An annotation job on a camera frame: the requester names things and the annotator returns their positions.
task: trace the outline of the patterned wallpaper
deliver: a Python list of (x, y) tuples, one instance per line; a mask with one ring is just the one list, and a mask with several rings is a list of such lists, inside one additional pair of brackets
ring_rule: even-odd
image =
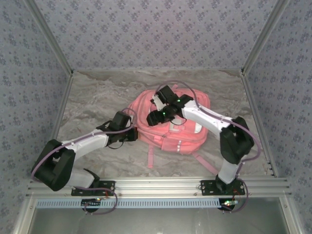
[(312, 2), (292, 0), (248, 74), (280, 176), (312, 233)]
[(73, 69), (240, 68), (276, 0), (36, 0)]
[(21, 0), (0, 1), (0, 233), (11, 233), (66, 74)]

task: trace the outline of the wire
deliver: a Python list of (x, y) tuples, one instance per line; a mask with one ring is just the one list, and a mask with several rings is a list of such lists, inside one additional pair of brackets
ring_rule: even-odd
[(237, 191), (236, 189), (233, 189), (233, 192), (234, 192), (234, 193), (237, 193), (237, 194), (239, 195), (239, 200), (238, 200), (238, 202), (240, 202), (240, 193), (239, 193), (239, 191)]
[(114, 206), (113, 206), (111, 209), (109, 209), (108, 211), (105, 211), (105, 212), (98, 212), (98, 213), (91, 213), (91, 212), (88, 212), (88, 211), (87, 211), (87, 206), (88, 206), (92, 201), (87, 202), (86, 204), (84, 204), (84, 208), (83, 208), (83, 210), (86, 212), (86, 215), (106, 215), (106, 214), (108, 214), (108, 213), (114, 211), (114, 210), (116, 209), (116, 207), (117, 207), (117, 204), (118, 204), (118, 197), (117, 197), (117, 194), (116, 194), (113, 190), (111, 190), (111, 189), (107, 189), (107, 188), (83, 188), (83, 187), (75, 187), (75, 188), (76, 188), (76, 189), (81, 189), (81, 190), (88, 190), (88, 191), (104, 190), (105, 193), (106, 193), (106, 196), (107, 196), (107, 192), (110, 192), (110, 193), (112, 193), (112, 194), (115, 196), (115, 198), (116, 198), (115, 203), (114, 203)]
[(111, 146), (107, 146), (108, 148), (112, 149), (112, 150), (117, 150), (119, 148), (121, 148), (123, 146), (123, 141), (121, 141), (121, 145), (118, 146), (117, 148), (111, 147)]
[(34, 180), (34, 181), (38, 181), (40, 182), (39, 180), (37, 180), (35, 178), (35, 173), (37, 172), (38, 168), (52, 155), (54, 154), (55, 152), (61, 150), (62, 148), (65, 148), (66, 146), (69, 146), (71, 144), (77, 144), (79, 143), (80, 141), (82, 140), (85, 140), (85, 139), (88, 139), (88, 138), (92, 138), (94, 136), (97, 136), (97, 135), (101, 135), (101, 134), (118, 134), (118, 133), (124, 133), (124, 132), (127, 132), (128, 130), (132, 129), (136, 123), (137, 123), (137, 113), (131, 109), (131, 108), (124, 108), (122, 111), (124, 110), (130, 110), (132, 111), (135, 115), (134, 115), (134, 120), (133, 122), (130, 124), (130, 126), (128, 128), (125, 128), (123, 130), (120, 130), (120, 131), (111, 131), (111, 132), (97, 132), (97, 133), (92, 133), (92, 134), (88, 134), (88, 135), (85, 135), (85, 136), (82, 136), (82, 137), (79, 137), (78, 139), (72, 141), (72, 142), (68, 142), (66, 144), (63, 144), (61, 146), (58, 146), (57, 148), (55, 148), (54, 150), (52, 150), (51, 152), (49, 152), (46, 156), (44, 156), (42, 158), (42, 160), (35, 166), (35, 168), (33, 169), (32, 173), (31, 173), (31, 178)]
[(237, 213), (237, 212), (240, 212), (240, 211), (247, 205), (247, 203), (248, 203), (248, 199), (249, 199), (248, 187), (247, 187), (247, 185), (246, 185), (246, 183), (245, 183), (244, 180), (239, 179), (239, 178), (237, 178), (237, 180), (241, 181), (241, 182), (244, 184), (244, 186), (245, 186), (245, 189), (246, 189), (246, 200), (245, 200), (244, 204), (243, 204), (241, 207), (239, 207), (237, 210), (234, 210), (234, 211), (232, 211), (232, 210), (231, 210), (229, 207), (227, 207), (227, 206), (221, 205), (221, 207), (223, 207), (223, 208), (229, 210), (229, 211), (224, 211), (224, 212), (226, 212), (226, 213)]
[[(134, 113), (136, 113), (133, 109), (131, 109), (131, 108), (124, 108), (122, 111), (125, 111), (125, 110), (130, 110), (130, 111), (132, 111), (132, 112), (134, 112)], [(155, 145), (157, 145), (155, 142), (153, 142), (151, 139), (149, 139), (144, 133), (142, 133), (142, 132), (139, 132), (139, 134), (140, 135), (142, 135), (142, 136), (144, 136), (148, 141), (150, 141), (153, 145), (155, 144)]]
[(185, 119), (184, 123), (181, 123), (181, 124), (175, 124), (175, 123), (172, 123), (172, 120), (170, 120), (170, 122), (171, 122), (173, 125), (176, 125), (176, 126), (181, 126), (181, 125), (185, 124), (185, 123), (186, 123), (186, 121), (187, 121), (187, 119), (186, 119), (186, 118), (184, 118), (184, 119)]
[(216, 116), (216, 115), (214, 115), (214, 114), (211, 114), (211, 113), (205, 111), (203, 108), (200, 107), (200, 105), (199, 105), (199, 103), (198, 103), (198, 100), (197, 100), (197, 96), (196, 96), (195, 91), (194, 91), (188, 84), (186, 84), (186, 83), (184, 83), (184, 82), (182, 82), (182, 81), (180, 81), (180, 80), (176, 80), (176, 79), (169, 80), (169, 81), (166, 81), (166, 82), (162, 83), (160, 86), (158, 86), (158, 88), (157, 88), (156, 91), (155, 91), (155, 94), (156, 94), (156, 92), (158, 92), (158, 90), (159, 90), (163, 85), (168, 84), (168, 83), (180, 83), (180, 84), (183, 84), (185, 87), (187, 87), (188, 89), (190, 89), (190, 91), (193, 93), (196, 106), (197, 106), (202, 112), (204, 112), (205, 114), (209, 115), (210, 117), (216, 118), (216, 119), (218, 119), (218, 120), (221, 120), (221, 121), (223, 121), (223, 122), (229, 123), (229, 124), (231, 124), (231, 125), (234, 125), (234, 126), (240, 128), (240, 129), (242, 129), (243, 131), (245, 131), (246, 133), (248, 133), (248, 134), (251, 136), (251, 138), (254, 140), (254, 142), (255, 142), (256, 145), (257, 145), (257, 154), (256, 154), (254, 157), (246, 158), (246, 159), (243, 159), (243, 160), (241, 161), (241, 163), (240, 163), (240, 165), (239, 165), (239, 167), (238, 167), (238, 169), (237, 169), (237, 172), (236, 172), (237, 174), (236, 174), (236, 176), (237, 176), (238, 173), (240, 172), (240, 170), (241, 170), (241, 168), (242, 168), (242, 164), (243, 164), (244, 162), (246, 162), (246, 161), (251, 161), (251, 160), (255, 160), (255, 159), (257, 159), (257, 158), (260, 156), (260, 154), (261, 154), (261, 145), (260, 145), (259, 140), (252, 134), (252, 132), (250, 132), (247, 128), (241, 126), (241, 125), (238, 124), (238, 123), (235, 123), (235, 122), (233, 122), (233, 121), (231, 121), (231, 120), (223, 119), (223, 118), (221, 118), (221, 117), (219, 117), (219, 116)]

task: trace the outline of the floor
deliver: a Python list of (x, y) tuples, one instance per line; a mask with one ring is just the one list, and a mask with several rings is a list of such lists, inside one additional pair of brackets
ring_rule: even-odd
[[(58, 140), (69, 140), (89, 133), (127, 107), (142, 91), (155, 89), (165, 80), (179, 79), (209, 95), (211, 109), (230, 117), (243, 117), (257, 135), (254, 118), (239, 72), (218, 70), (120, 70), (74, 72)], [(217, 169), (222, 156), (219, 141), (208, 134), (198, 151)], [(155, 150), (154, 167), (147, 167), (148, 145), (142, 141), (126, 142), (120, 149), (95, 150), (75, 163), (100, 177), (212, 176), (193, 156)], [(250, 156), (256, 153), (256, 146)], [(241, 175), (270, 174), (264, 154), (248, 162)]]

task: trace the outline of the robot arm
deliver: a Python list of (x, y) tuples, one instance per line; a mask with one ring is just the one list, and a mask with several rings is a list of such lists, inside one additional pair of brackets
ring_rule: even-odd
[[(216, 176), (217, 186), (221, 191), (226, 191), (235, 180), (241, 159), (247, 155), (254, 145), (254, 141), (245, 131), (231, 125), (230, 120), (248, 129), (246, 121), (237, 117), (222, 116), (203, 106), (197, 106), (194, 99), (188, 95), (178, 97), (168, 86), (157, 91), (151, 100), (157, 110), (150, 112), (147, 122), (150, 126), (158, 123), (171, 121), (178, 115), (182, 118), (192, 120), (209, 129), (220, 140), (220, 151), (224, 158), (222, 167)], [(218, 116), (220, 120), (213, 118), (204, 111)]]
[(63, 142), (55, 139), (49, 141), (37, 159), (32, 172), (46, 155), (56, 148), (63, 147), (47, 158), (37, 168), (34, 176), (53, 191), (58, 191), (64, 186), (89, 188), (99, 178), (89, 170), (73, 169), (74, 163), (87, 153), (109, 146), (114, 142), (137, 140), (136, 128), (122, 132), (130, 125), (131, 117), (119, 111), (113, 120), (98, 126), (89, 134)]
[[(249, 153), (254, 141), (246, 132), (223, 120), (231, 120), (248, 128), (245, 120), (241, 117), (231, 119), (201, 106), (206, 112), (219, 116), (220, 120), (210, 117), (197, 107), (192, 97), (188, 95), (178, 97), (168, 86), (160, 89), (151, 102), (156, 105), (157, 110), (147, 116), (150, 126), (171, 121), (178, 115), (197, 122), (217, 136), (224, 160), (216, 176), (216, 184), (222, 192), (230, 190), (241, 159)], [(137, 140), (137, 129), (127, 128), (130, 124), (129, 115), (117, 112), (112, 121), (98, 126), (89, 134), (69, 141), (59, 142), (55, 139), (49, 141), (37, 159), (32, 175), (53, 191), (58, 191), (64, 186), (96, 188), (99, 177), (86, 169), (84, 171), (73, 169), (75, 161), (93, 150), (104, 148), (114, 142)], [(55, 152), (43, 160), (52, 151)]]

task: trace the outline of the purple cable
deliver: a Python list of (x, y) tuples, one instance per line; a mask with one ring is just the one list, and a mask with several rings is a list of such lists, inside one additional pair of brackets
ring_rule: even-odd
[(87, 202), (85, 205), (84, 205), (84, 211), (86, 212), (86, 215), (106, 215), (106, 214), (108, 214), (108, 213), (110, 213), (110, 212), (112, 212), (112, 211), (114, 211), (115, 209), (116, 209), (116, 207), (117, 207), (117, 204), (118, 204), (118, 197), (117, 197), (117, 194), (113, 191), (113, 190), (111, 190), (111, 189), (107, 189), (107, 188), (83, 188), (83, 187), (75, 187), (76, 189), (82, 189), (82, 190), (91, 190), (91, 191), (95, 191), (95, 190), (105, 190), (105, 191), (108, 191), (108, 192), (110, 192), (110, 193), (112, 193), (114, 196), (115, 196), (115, 198), (116, 198), (116, 201), (115, 201), (115, 203), (114, 203), (114, 206), (111, 208), (111, 209), (109, 209), (108, 211), (105, 211), (105, 212), (98, 212), (98, 213), (90, 213), (90, 212), (88, 212), (87, 211), (87, 206), (91, 203), (91, 201), (89, 201), (89, 202)]
[(45, 157), (43, 157), (43, 159), (36, 165), (36, 167), (34, 168), (33, 172), (31, 173), (31, 178), (34, 180), (34, 181), (38, 181), (36, 178), (35, 178), (35, 173), (37, 172), (38, 168), (52, 155), (54, 154), (55, 152), (59, 151), (60, 149), (66, 147), (66, 146), (69, 146), (71, 145), (72, 143), (73, 144), (77, 144), (78, 142), (82, 141), (82, 140), (85, 140), (85, 139), (88, 139), (88, 138), (91, 138), (91, 137), (94, 137), (94, 136), (97, 136), (97, 135), (101, 135), (101, 134), (118, 134), (118, 133), (124, 133), (124, 132), (127, 132), (128, 130), (132, 129), (136, 123), (137, 123), (137, 113), (131, 109), (131, 108), (124, 108), (122, 111), (124, 110), (131, 110), (135, 116), (134, 116), (134, 121), (131, 123), (131, 125), (124, 129), (124, 130), (120, 130), (120, 131), (111, 131), (111, 132), (98, 132), (98, 133), (94, 133), (94, 134), (89, 134), (89, 135), (85, 135), (85, 136), (82, 136), (76, 140), (74, 140), (73, 142), (68, 142), (66, 144), (63, 144), (61, 146), (58, 146), (57, 148), (55, 148), (54, 150), (52, 150), (50, 153), (48, 153)]
[(183, 84), (185, 87), (187, 87), (188, 89), (190, 89), (190, 91), (193, 93), (193, 95), (194, 95), (194, 101), (195, 101), (195, 103), (196, 103), (196, 106), (197, 106), (202, 112), (204, 112), (205, 114), (207, 114), (207, 115), (209, 115), (209, 116), (211, 116), (211, 117), (213, 117), (213, 118), (216, 118), (216, 119), (218, 119), (218, 120), (221, 120), (221, 121), (226, 122), (226, 123), (229, 123), (229, 124), (232, 124), (232, 125), (234, 125), (234, 126), (240, 128), (240, 129), (242, 129), (243, 131), (245, 131), (246, 133), (248, 133), (248, 134), (252, 137), (252, 139), (254, 140), (254, 142), (255, 142), (256, 145), (257, 145), (257, 154), (256, 154), (254, 157), (246, 158), (246, 159), (242, 160), (241, 163), (240, 163), (240, 165), (239, 165), (239, 167), (238, 167), (238, 169), (237, 169), (237, 174), (238, 174), (239, 171), (241, 170), (242, 164), (243, 164), (244, 162), (246, 162), (246, 161), (251, 161), (251, 160), (255, 160), (255, 159), (257, 159), (257, 158), (260, 156), (260, 154), (261, 154), (261, 145), (260, 145), (259, 140), (258, 140), (248, 129), (246, 129), (245, 127), (241, 126), (240, 124), (234, 123), (233, 121), (230, 121), (230, 120), (227, 120), (227, 119), (222, 119), (221, 117), (215, 116), (214, 114), (211, 114), (211, 113), (205, 111), (204, 109), (202, 109), (202, 108), (200, 107), (199, 103), (198, 103), (198, 100), (197, 100), (197, 96), (196, 96), (195, 91), (194, 91), (188, 84), (186, 84), (186, 83), (184, 83), (184, 82), (182, 82), (182, 81), (180, 81), (180, 80), (176, 80), (176, 79), (168, 80), (168, 81), (162, 83), (160, 86), (158, 86), (158, 88), (157, 88), (156, 91), (155, 91), (155, 94), (156, 94), (156, 92), (157, 92), (163, 85), (168, 84), (168, 83), (180, 83), (180, 84)]
[(249, 192), (248, 192), (248, 187), (247, 187), (245, 181), (242, 180), (242, 179), (238, 179), (238, 178), (236, 178), (236, 179), (239, 180), (239, 181), (241, 181), (241, 182), (244, 184), (245, 188), (246, 188), (246, 201), (244, 202), (244, 204), (243, 204), (241, 207), (239, 207), (237, 210), (234, 210), (234, 211), (232, 211), (232, 210), (231, 210), (229, 207), (227, 207), (227, 206), (221, 205), (221, 207), (226, 208), (226, 209), (229, 210), (229, 211), (225, 211), (226, 213), (237, 213), (237, 212), (241, 211), (241, 210), (247, 205), (247, 202), (248, 202)]

